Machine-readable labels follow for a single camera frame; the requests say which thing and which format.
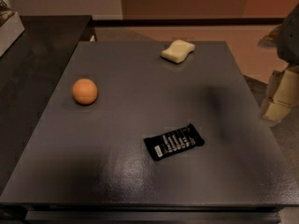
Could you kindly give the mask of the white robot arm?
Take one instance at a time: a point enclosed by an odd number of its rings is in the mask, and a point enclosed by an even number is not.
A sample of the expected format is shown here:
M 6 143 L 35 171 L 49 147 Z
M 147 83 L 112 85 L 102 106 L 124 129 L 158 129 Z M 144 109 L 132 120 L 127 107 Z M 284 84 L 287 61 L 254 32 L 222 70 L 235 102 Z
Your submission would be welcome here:
M 299 105 L 299 5 L 264 40 L 274 41 L 278 57 L 288 64 L 282 72 L 273 71 L 261 105 L 264 119 L 281 122 Z

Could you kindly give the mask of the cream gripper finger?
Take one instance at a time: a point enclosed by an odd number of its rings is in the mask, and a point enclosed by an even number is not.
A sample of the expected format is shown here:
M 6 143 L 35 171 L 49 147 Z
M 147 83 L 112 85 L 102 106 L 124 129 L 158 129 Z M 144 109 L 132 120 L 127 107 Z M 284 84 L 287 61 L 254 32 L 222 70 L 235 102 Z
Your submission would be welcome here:
M 274 70 L 261 105 L 264 119 L 281 122 L 296 105 L 299 105 L 299 66 Z

